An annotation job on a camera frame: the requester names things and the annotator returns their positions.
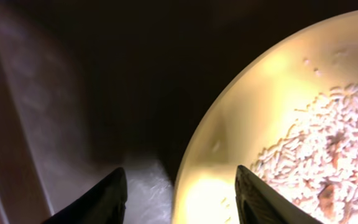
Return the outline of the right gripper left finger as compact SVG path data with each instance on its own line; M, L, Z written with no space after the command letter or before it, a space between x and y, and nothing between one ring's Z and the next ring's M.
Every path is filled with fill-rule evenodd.
M123 224L126 202L126 173L118 167L43 224Z

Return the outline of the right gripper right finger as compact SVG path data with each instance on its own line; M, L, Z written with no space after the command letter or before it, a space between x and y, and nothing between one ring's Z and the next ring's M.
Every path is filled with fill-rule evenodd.
M321 224L239 165L235 179L240 224Z

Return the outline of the yellow plate with food scraps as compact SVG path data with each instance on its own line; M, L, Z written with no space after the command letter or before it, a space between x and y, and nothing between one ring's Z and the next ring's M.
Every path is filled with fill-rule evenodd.
M183 156L173 223L237 223L239 165L284 137L301 109L358 83L358 11L309 26L246 66L218 96Z

